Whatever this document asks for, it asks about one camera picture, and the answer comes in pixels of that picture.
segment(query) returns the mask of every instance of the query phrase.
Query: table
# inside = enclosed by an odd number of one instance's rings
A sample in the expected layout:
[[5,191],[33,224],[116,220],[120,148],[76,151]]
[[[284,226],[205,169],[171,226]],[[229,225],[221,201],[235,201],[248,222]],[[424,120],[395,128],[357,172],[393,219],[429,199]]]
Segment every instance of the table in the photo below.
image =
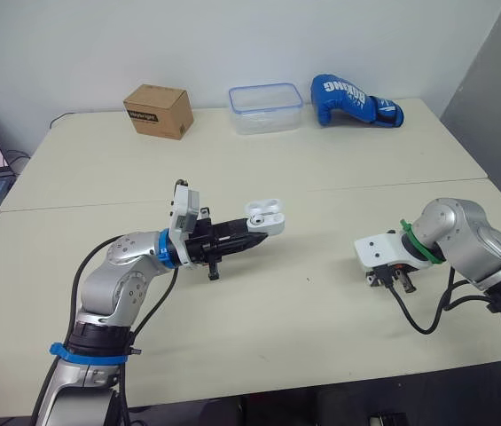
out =
[[[139,135],[123,112],[59,120],[2,204],[2,211],[166,200],[179,178],[206,195],[248,198],[295,192],[485,178],[485,172],[420,99],[398,101],[397,129],[335,118],[240,136],[223,108],[194,110],[181,141]],[[264,187],[270,190],[264,194]]]
[[[420,335],[384,288],[367,286],[353,250],[353,240],[398,229],[439,196],[479,202],[501,230],[501,193],[488,179],[262,191],[283,199],[285,232],[227,256],[218,281],[204,268],[179,273],[137,340],[144,352],[129,363],[131,406],[501,360],[501,319],[482,303],[447,312],[435,333]],[[242,217],[247,201],[242,190],[201,193],[214,222]],[[107,237],[161,229],[167,220],[168,201],[0,214],[0,416],[29,414],[51,363],[47,349],[65,334],[71,281],[86,254]],[[447,275],[447,265],[412,275],[418,291],[403,298],[421,324],[431,321]],[[169,278],[153,281],[140,316]]]

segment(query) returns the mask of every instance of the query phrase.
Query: robotic arm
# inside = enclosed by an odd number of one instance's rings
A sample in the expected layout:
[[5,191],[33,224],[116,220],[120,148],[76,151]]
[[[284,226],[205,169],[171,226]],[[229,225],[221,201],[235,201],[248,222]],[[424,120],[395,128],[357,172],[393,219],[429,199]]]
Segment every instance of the robotic arm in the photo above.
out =
[[130,330],[152,279],[180,266],[208,264],[208,277],[217,280],[224,255],[284,230],[279,200],[249,203],[248,218],[213,225],[209,209],[199,209],[199,193],[178,181],[171,205],[168,229],[119,237],[83,282],[82,306],[67,341],[51,347],[56,358],[30,424],[118,424],[121,395],[113,387],[128,356],[140,353],[131,347],[137,329]]
[[371,285],[392,286],[399,280],[414,291],[409,272],[447,261],[489,297],[489,309],[501,312],[501,232],[490,226],[477,203],[440,198],[426,205],[401,233],[384,233],[355,241]]

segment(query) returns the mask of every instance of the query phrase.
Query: blue boxing glove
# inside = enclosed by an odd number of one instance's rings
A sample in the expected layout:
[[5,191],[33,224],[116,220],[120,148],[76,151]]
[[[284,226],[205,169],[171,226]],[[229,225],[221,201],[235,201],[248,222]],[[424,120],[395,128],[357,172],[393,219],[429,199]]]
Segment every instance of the blue boxing glove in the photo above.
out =
[[361,122],[383,127],[399,127],[402,109],[391,100],[368,96],[353,83],[332,74],[320,74],[311,83],[311,103],[319,124],[331,121],[331,110],[338,108]]

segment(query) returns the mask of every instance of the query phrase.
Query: brown box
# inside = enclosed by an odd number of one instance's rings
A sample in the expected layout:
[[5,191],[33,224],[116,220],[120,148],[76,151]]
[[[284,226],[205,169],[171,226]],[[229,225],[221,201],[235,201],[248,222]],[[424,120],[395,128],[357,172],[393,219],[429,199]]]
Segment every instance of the brown box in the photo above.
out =
[[193,123],[187,91],[142,84],[124,99],[138,133],[180,139]]

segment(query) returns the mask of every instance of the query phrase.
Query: plastic container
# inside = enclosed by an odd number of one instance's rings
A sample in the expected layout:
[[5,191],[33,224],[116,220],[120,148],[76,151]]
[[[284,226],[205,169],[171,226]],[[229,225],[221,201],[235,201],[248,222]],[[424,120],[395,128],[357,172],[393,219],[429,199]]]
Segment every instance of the plastic container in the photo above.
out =
[[242,135],[291,130],[301,124],[303,100],[291,83],[233,87],[232,120]]

